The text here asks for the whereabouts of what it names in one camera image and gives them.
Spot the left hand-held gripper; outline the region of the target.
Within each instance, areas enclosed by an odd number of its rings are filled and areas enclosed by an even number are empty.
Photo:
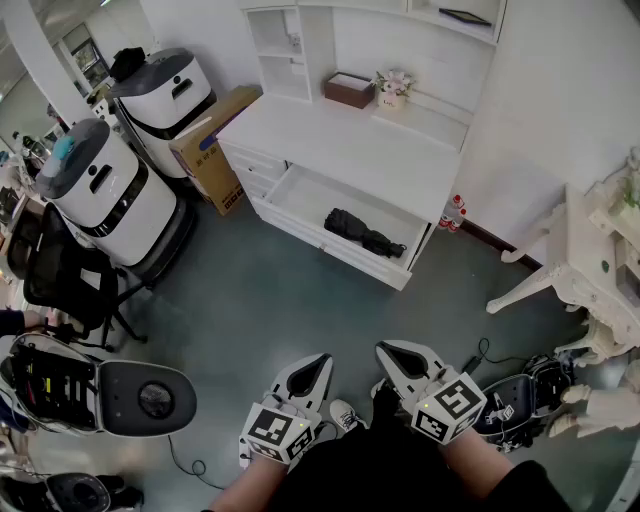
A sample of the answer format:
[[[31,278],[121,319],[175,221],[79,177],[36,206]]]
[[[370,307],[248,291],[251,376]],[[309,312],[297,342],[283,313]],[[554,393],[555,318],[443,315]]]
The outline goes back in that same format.
[[[272,390],[254,402],[242,430],[242,463],[260,455],[292,464],[317,440],[333,376],[328,353],[307,356],[279,372]]]

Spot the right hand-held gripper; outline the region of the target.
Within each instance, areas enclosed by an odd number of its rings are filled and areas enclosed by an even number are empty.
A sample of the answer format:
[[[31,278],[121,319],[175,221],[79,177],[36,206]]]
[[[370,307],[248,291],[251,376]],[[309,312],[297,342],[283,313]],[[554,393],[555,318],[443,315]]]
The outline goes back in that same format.
[[[479,419],[487,398],[473,379],[462,373],[443,383],[433,381],[422,392],[408,398],[406,374],[432,374],[444,363],[429,347],[405,340],[383,340],[376,344],[377,361],[402,407],[411,415],[411,427],[439,444],[449,444]]]

